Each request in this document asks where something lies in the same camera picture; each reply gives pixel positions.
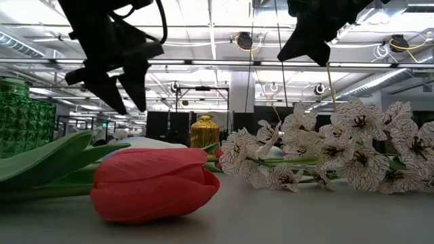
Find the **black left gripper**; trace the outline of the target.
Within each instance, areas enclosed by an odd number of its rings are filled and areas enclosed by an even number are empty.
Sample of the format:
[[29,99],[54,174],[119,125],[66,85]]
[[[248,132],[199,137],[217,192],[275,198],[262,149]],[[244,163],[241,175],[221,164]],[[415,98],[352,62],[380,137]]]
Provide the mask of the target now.
[[84,82],[120,115],[127,113],[115,77],[107,72],[123,67],[118,80],[140,112],[146,110],[145,75],[149,59],[164,53],[160,40],[125,21],[136,10],[160,4],[154,0],[59,0],[69,21],[71,39],[78,40],[86,59],[84,67],[66,74],[69,85]]

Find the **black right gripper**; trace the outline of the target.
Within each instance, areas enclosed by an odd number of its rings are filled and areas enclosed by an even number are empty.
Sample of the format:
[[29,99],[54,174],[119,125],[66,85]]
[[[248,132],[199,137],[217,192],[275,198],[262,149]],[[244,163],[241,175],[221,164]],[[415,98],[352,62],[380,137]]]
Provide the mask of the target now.
[[326,66],[330,46],[315,41],[331,41],[345,24],[356,22],[357,15],[373,0],[288,0],[288,13],[297,18],[296,28],[277,55],[279,61],[308,56]]

